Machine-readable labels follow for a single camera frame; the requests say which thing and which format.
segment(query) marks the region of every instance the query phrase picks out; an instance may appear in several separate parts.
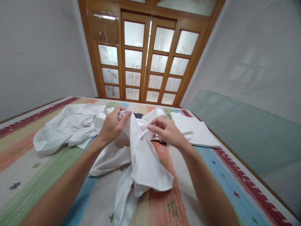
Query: glass pane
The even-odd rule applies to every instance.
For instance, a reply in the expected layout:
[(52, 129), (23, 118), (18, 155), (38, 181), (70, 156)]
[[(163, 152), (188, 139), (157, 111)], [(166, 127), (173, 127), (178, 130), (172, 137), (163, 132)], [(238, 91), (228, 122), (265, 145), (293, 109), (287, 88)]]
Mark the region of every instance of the glass pane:
[(98, 45), (100, 62), (102, 64), (118, 66), (117, 48), (112, 46)]
[(155, 91), (147, 91), (146, 93), (146, 101), (149, 102), (157, 102), (158, 101), (158, 97), (159, 97), (159, 92), (155, 92)]
[(153, 54), (151, 60), (151, 71), (164, 73), (167, 62), (167, 56)]
[(157, 6), (204, 16), (211, 16), (215, 3), (216, 0), (164, 0), (157, 2)]
[(119, 98), (119, 87), (117, 86), (104, 86), (106, 89), (106, 96), (110, 98)]
[(181, 31), (176, 53), (191, 55), (197, 39), (198, 33)]
[(130, 0), (130, 1), (133, 1), (133, 2), (140, 2), (140, 3), (145, 3), (145, 0)]
[(148, 88), (160, 89), (162, 84), (163, 76), (150, 75), (148, 81)]
[(142, 52), (125, 50), (125, 67), (141, 69)]
[(180, 78), (168, 77), (165, 90), (166, 91), (173, 91), (173, 92), (178, 91), (178, 89), (180, 87), (180, 84), (181, 84), (181, 81), (182, 81), (182, 79), (180, 79)]
[(169, 52), (174, 30), (157, 27), (154, 50)]
[(143, 47), (144, 24), (124, 22), (124, 43), (127, 46)]
[(125, 88), (125, 95), (127, 99), (139, 100), (139, 89)]
[(132, 86), (140, 86), (140, 72), (125, 71), (125, 84)]
[(110, 68), (102, 68), (104, 82), (119, 84), (118, 70)]
[(176, 95), (175, 94), (167, 94), (167, 93), (163, 93), (163, 97), (162, 97), (162, 104), (169, 104), (172, 105), (173, 101), (175, 100)]
[(170, 74), (184, 75), (189, 59), (174, 57), (172, 61), (172, 67)]

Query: left hand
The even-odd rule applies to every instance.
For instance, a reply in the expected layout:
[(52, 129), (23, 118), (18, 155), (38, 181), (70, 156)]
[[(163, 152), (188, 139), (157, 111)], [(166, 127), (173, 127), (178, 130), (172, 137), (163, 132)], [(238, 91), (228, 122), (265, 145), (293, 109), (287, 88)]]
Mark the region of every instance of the left hand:
[(117, 138), (117, 136), (123, 131), (125, 123), (132, 114), (131, 111), (127, 111), (126, 114), (122, 116), (120, 122), (118, 122), (119, 113), (123, 110), (126, 110), (126, 108), (117, 105), (114, 111), (106, 116), (103, 127), (101, 128), (99, 135), (96, 137), (95, 142), (107, 146)]

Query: hand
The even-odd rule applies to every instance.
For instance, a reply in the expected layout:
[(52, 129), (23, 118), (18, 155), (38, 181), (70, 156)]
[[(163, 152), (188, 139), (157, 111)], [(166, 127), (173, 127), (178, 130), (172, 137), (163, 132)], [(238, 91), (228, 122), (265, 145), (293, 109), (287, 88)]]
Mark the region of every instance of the hand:
[(99, 143), (100, 145), (104, 145), (105, 147), (114, 141), (123, 131), (124, 125), (131, 117), (132, 112), (127, 111), (126, 114), (122, 116), (121, 120), (118, 121), (119, 113), (122, 110), (126, 110), (126, 108), (117, 105), (114, 111), (106, 116), (103, 127), (101, 128), (99, 135), (96, 137), (95, 142)]
[(153, 132), (153, 137), (158, 134), (161, 141), (164, 140), (178, 149), (188, 142), (173, 121), (166, 117), (155, 118), (147, 128)]

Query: colorful striped bedspread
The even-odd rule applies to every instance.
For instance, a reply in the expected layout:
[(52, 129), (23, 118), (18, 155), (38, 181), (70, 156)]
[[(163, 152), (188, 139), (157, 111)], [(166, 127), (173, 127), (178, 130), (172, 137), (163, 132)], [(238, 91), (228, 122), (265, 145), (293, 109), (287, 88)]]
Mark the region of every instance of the colorful striped bedspread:
[[(43, 194), (85, 151), (63, 146), (51, 156), (41, 156), (34, 150), (32, 142), (35, 133), (66, 105), (80, 103), (106, 105), (107, 108), (120, 104), (144, 115), (161, 108), (167, 117), (171, 112), (194, 117), (190, 111), (177, 108), (68, 97), (2, 124), (0, 225), (19, 225)], [(207, 225), (178, 150), (158, 142), (153, 142), (153, 145), (160, 163), (175, 177), (173, 189), (167, 192), (149, 190), (143, 194), (131, 225)], [(253, 181), (246, 168), (239, 167), (241, 164), (228, 150), (195, 149), (226, 193), (241, 225), (294, 225), (288, 211), (270, 193), (261, 191), (262, 186), (258, 185), (258, 181)], [(124, 165), (99, 177), (87, 177), (62, 224), (113, 225), (114, 189), (126, 167)]]

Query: crumpled white clothing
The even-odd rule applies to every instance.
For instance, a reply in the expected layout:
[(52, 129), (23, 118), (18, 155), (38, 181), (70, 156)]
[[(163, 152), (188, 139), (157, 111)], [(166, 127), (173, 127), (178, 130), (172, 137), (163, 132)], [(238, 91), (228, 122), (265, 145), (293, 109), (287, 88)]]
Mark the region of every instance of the crumpled white clothing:
[(176, 127), (183, 133), (189, 143), (210, 148), (220, 147), (220, 143), (210, 133), (204, 122), (175, 112), (171, 112), (171, 117)]
[[(98, 176), (131, 162), (115, 189), (114, 225), (130, 224), (139, 197), (150, 188), (156, 191), (172, 188), (173, 176), (160, 164), (151, 143), (152, 132), (146, 128), (158, 116), (164, 116), (161, 109), (151, 111), (142, 119), (136, 119), (132, 114), (125, 124), (124, 133), (100, 153), (89, 172), (89, 176)], [(130, 147), (117, 147), (128, 142)]]
[(68, 146), (85, 148), (91, 138), (99, 133), (95, 129), (94, 119), (103, 111), (104, 105), (67, 105), (36, 133), (33, 141), (36, 151), (50, 155), (66, 143)]

